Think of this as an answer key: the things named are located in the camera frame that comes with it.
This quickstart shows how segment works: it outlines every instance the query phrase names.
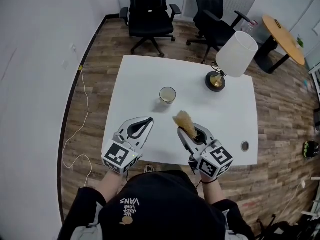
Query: wooden floor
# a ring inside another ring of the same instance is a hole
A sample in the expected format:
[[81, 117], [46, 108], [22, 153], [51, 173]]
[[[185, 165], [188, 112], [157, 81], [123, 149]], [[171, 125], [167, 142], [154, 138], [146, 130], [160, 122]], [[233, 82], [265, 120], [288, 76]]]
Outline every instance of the wooden floor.
[[[206, 47], [201, 44], [186, 46], [187, 39], [194, 39], [197, 29], [191, 23], [176, 22], [174, 35], [176, 42], [169, 38], [159, 38], [158, 44], [166, 58], [200, 63]], [[139, 38], [129, 37], [128, 28], [119, 19], [105, 23], [98, 34], [83, 67], [86, 91], [89, 97], [89, 116], [85, 127], [66, 146], [63, 154], [67, 165], [82, 154], [92, 162], [92, 174], [87, 185], [95, 188], [105, 175], [107, 168], [101, 163], [101, 148], [108, 116], [110, 101], [123, 55]], [[136, 50], [136, 55], [158, 56], [151, 43], [145, 43]], [[278, 53], [272, 52], [272, 59], [279, 60]], [[215, 58], [211, 51], [207, 64]], [[302, 157], [303, 143], [316, 140], [313, 110], [319, 106], [314, 85], [305, 68], [288, 60], [274, 74], [269, 75], [258, 68], [253, 61], [245, 73], [253, 77], [258, 115], [258, 164], [234, 166], [219, 178], [225, 195], [238, 203], [247, 223], [258, 233], [257, 218], [266, 224], [272, 214], [279, 215], [293, 197], [301, 179], [306, 180], [306, 188], [299, 188], [297, 197], [290, 203], [283, 215], [290, 223], [296, 222], [302, 210], [311, 207], [317, 183], [311, 176], [319, 176], [319, 160], [306, 161]], [[79, 78], [65, 133], [65, 140], [77, 131], [87, 113], [87, 100], [81, 76]], [[143, 172], [146, 162], [139, 161], [129, 171], [129, 178]], [[153, 164], [160, 170], [160, 164]], [[196, 184], [191, 170], [185, 166]], [[72, 169], [62, 165], [62, 206], [66, 216], [75, 199], [78, 188], [83, 187], [90, 164], [80, 158]], [[198, 188], [203, 196], [202, 186]]]

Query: baseboard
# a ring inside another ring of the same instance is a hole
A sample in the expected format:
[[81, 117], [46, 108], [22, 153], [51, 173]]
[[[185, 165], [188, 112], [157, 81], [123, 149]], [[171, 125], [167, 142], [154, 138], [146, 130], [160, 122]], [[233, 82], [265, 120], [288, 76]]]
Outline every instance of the baseboard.
[[[110, 14], [110, 15], [106, 15], [104, 17], [104, 19], [102, 20], [100, 26], [97, 28], [95, 34], [93, 35], [88, 48], [86, 49], [84, 56], [81, 60], [80, 66], [83, 66], [86, 62], [86, 59], [88, 57], [88, 54], [90, 52], [90, 49], [92, 47], [92, 45], [94, 44], [97, 35], [99, 34], [101, 28], [103, 27], [103, 25], [106, 23], [107, 19], [115, 19], [115, 18], [119, 18], [119, 14]], [[66, 132], [66, 127], [67, 127], [67, 121], [68, 121], [68, 116], [69, 116], [69, 111], [70, 111], [70, 107], [71, 107], [71, 102], [72, 99], [74, 97], [75, 94], [75, 90], [76, 90], [76, 86], [78, 83], [78, 79], [80, 76], [80, 70], [77, 70], [74, 80], [73, 80], [73, 84], [69, 93], [69, 97], [68, 97], [68, 101], [66, 103], [66, 107], [65, 107], [65, 111], [64, 111], [64, 116], [63, 116], [63, 121], [62, 121], [62, 126], [61, 126], [61, 133], [60, 133], [60, 141], [59, 141], [59, 149], [58, 149], [58, 161], [57, 161], [57, 191], [58, 191], [58, 203], [59, 203], [59, 211], [60, 211], [60, 217], [61, 217], [61, 221], [62, 224], [65, 222], [65, 217], [64, 217], [64, 210], [62, 207], [62, 190], [61, 190], [61, 166], [62, 166], [62, 150], [63, 150], [63, 146], [64, 146], [64, 139], [65, 139], [65, 132]]]

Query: glass cup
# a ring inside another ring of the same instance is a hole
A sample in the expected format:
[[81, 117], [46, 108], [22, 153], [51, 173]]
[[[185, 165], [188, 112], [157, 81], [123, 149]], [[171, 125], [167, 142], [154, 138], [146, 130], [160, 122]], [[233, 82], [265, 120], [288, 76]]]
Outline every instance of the glass cup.
[[167, 105], [171, 105], [177, 97], [177, 93], [175, 89], [171, 87], [162, 88], [159, 95], [160, 95], [161, 101]]

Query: white table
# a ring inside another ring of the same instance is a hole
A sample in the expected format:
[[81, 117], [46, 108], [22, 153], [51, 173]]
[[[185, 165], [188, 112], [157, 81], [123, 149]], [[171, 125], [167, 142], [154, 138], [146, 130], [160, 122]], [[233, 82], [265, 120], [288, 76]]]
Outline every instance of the white table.
[[[210, 66], [198, 63], [125, 55], [106, 120], [102, 152], [124, 121], [152, 117], [154, 126], [141, 160], [187, 165], [190, 154], [183, 147], [172, 119], [184, 110], [194, 123], [209, 129], [222, 143], [234, 157], [233, 166], [256, 165], [258, 118], [252, 78], [227, 76], [225, 89], [212, 92], [205, 84], [210, 71]], [[177, 93], [170, 106], [159, 103], [163, 87], [172, 87]], [[246, 152], [241, 149], [243, 141], [249, 142]]]

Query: shoe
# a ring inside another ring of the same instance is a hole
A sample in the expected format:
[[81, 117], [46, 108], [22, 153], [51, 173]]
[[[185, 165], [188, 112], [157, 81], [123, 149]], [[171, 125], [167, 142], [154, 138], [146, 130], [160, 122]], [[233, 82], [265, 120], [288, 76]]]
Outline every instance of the shoe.
[[155, 168], [151, 165], [151, 164], [148, 164], [144, 167], [144, 173], [147, 174], [147, 173], [154, 173], [156, 170]]

